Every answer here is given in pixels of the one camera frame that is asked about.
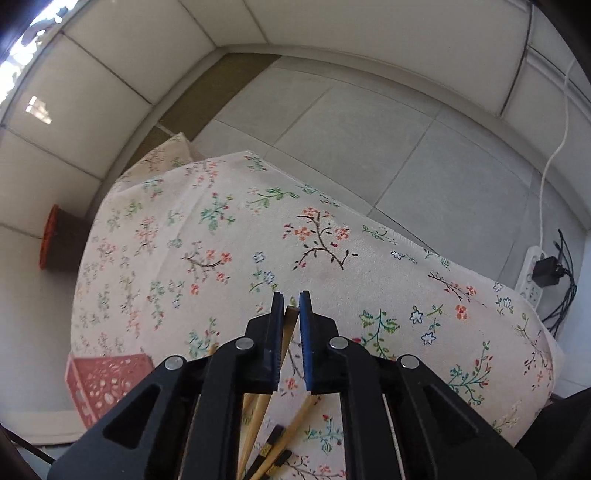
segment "silver rivet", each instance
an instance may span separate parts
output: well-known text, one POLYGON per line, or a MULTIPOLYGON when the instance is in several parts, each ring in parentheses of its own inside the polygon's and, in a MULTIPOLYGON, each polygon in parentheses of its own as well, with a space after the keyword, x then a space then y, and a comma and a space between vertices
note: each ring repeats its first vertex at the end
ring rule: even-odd
POLYGON ((418 358, 414 355, 403 355, 400 357, 400 365, 402 365, 404 368, 410 368, 411 370, 414 370, 418 367, 418 358))
POLYGON ((347 348, 349 341, 344 337, 332 337, 330 339, 329 345, 332 348, 336 348, 337 350, 342 350, 343 348, 347 348))
POLYGON ((164 366, 166 367, 167 370, 178 370, 179 368, 181 368, 183 366, 183 361, 184 361, 184 359, 182 356, 178 356, 178 355, 169 356, 164 361, 164 366))
POLYGON ((250 350, 255 346, 255 342, 252 338, 242 337, 236 340, 236 348, 239 350, 250 350))

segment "power strip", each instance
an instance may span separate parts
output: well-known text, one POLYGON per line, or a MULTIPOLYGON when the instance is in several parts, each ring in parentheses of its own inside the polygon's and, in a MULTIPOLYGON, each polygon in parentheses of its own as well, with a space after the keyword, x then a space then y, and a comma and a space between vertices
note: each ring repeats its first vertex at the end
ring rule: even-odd
POLYGON ((521 273, 515 285, 515 291, 526 299, 530 305, 536 310, 542 298, 542 287, 539 287, 532 279, 531 274, 534 271, 535 263, 546 257, 544 251, 538 246, 534 245, 527 249, 521 273))

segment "black plug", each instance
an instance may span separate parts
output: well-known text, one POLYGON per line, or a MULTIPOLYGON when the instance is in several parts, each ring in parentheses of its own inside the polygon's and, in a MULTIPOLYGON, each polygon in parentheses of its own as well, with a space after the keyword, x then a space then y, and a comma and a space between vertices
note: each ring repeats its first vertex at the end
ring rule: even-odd
POLYGON ((546 257, 535 263, 531 279, 536 285, 544 288, 550 285, 557 285, 565 275, 566 270, 558 263, 556 257, 546 257))

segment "brown floor strip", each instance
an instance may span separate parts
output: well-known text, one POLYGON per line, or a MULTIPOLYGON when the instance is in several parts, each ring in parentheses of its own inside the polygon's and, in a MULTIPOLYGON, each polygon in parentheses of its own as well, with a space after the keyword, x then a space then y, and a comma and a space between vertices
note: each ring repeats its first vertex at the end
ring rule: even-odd
MULTIPOLYGON (((234 95, 278 58, 279 55, 262 53, 224 55, 181 95, 158 123, 175 133, 183 132, 192 140, 234 95)), ((166 140, 168 135, 153 127, 125 169, 166 140)))

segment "white floral fabric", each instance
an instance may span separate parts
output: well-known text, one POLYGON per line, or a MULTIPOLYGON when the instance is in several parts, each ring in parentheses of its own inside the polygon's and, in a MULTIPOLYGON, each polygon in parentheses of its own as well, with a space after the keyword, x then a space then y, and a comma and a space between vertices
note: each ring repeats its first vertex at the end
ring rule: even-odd
MULTIPOLYGON (((412 353, 515 444, 562 353, 508 287, 425 250, 249 152, 197 160, 180 134, 113 186, 96 216, 72 314, 74 356, 188 360, 244 333, 274 291, 383 358, 412 353)), ((299 326, 257 440, 306 395, 299 326)), ((326 395, 277 477, 344 477, 339 399, 326 395)))

